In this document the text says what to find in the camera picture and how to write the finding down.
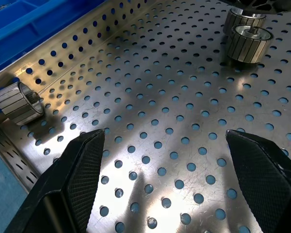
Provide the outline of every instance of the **blue crate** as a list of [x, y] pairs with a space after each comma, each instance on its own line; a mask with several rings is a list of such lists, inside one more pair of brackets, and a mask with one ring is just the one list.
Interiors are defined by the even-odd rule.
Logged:
[[0, 0], [0, 70], [105, 0]]

